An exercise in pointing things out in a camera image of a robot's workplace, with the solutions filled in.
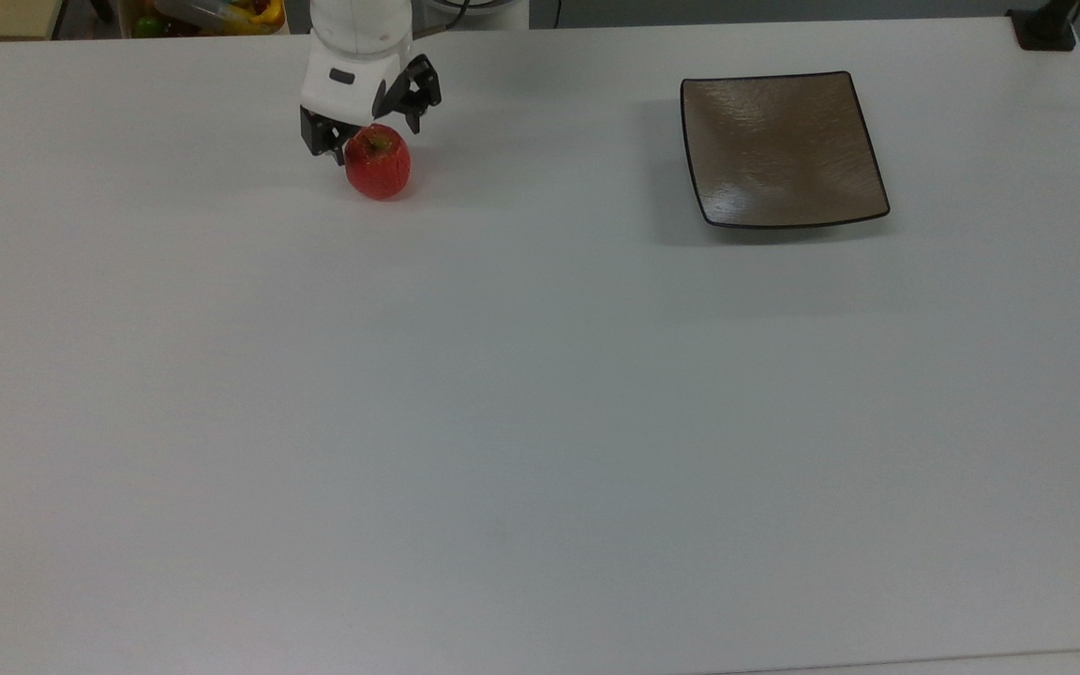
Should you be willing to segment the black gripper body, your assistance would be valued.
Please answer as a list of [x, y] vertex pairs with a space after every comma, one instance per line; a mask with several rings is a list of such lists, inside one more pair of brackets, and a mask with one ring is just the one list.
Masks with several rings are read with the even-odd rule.
[[399, 72], [397, 77], [390, 80], [389, 77], [382, 80], [381, 85], [374, 94], [373, 102], [373, 119], [379, 120], [384, 118], [387, 114], [394, 113], [399, 102], [401, 102], [402, 96], [408, 90], [408, 80], [406, 78], [406, 71]]

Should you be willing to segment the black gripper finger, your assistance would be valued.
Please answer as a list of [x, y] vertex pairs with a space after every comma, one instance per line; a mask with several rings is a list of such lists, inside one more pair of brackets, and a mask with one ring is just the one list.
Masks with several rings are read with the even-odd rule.
[[309, 153], [313, 157], [329, 156], [338, 166], [345, 166], [346, 144], [356, 136], [360, 127], [318, 114], [306, 107], [299, 108], [299, 114], [300, 133]]
[[404, 89], [396, 111], [403, 116], [411, 134], [419, 134], [421, 120], [443, 102], [438, 71], [426, 54], [419, 54], [404, 69], [402, 81]]

